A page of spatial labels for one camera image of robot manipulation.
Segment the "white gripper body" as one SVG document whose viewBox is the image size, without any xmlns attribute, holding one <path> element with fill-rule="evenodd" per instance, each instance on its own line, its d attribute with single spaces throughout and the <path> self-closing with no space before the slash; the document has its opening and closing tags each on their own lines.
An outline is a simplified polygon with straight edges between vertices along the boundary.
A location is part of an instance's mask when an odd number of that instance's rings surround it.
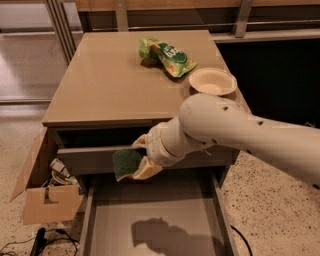
<svg viewBox="0 0 320 256">
<path fill-rule="evenodd" d="M 180 158 L 170 154 L 162 142 L 161 132 L 165 127 L 165 123 L 159 123 L 149 130 L 146 135 L 146 151 L 150 160 L 162 167 L 170 167 Z"/>
</svg>

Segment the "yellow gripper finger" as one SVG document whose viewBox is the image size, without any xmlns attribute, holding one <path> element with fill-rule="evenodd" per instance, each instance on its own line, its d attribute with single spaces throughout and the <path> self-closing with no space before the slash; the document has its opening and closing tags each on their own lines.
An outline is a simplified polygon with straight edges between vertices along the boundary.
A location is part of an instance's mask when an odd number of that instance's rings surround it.
<svg viewBox="0 0 320 256">
<path fill-rule="evenodd" d="M 161 165 L 156 164 L 153 160 L 150 160 L 147 156 L 144 156 L 138 166 L 138 169 L 134 172 L 132 177 L 135 180 L 145 180 L 151 178 L 163 170 Z"/>
<path fill-rule="evenodd" d="M 145 148 L 147 145 L 147 135 L 143 134 L 139 136 L 132 144 L 134 149 Z"/>
</svg>

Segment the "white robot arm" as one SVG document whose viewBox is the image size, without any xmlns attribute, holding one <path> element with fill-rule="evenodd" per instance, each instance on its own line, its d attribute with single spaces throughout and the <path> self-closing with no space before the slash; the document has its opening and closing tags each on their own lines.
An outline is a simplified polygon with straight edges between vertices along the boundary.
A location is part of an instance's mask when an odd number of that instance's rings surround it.
<svg viewBox="0 0 320 256">
<path fill-rule="evenodd" d="M 320 130 L 254 116 L 233 100 L 198 93 L 178 115 L 152 127 L 133 144 L 143 147 L 135 179 L 147 179 L 212 146 L 247 152 L 310 185 L 320 184 Z"/>
</svg>

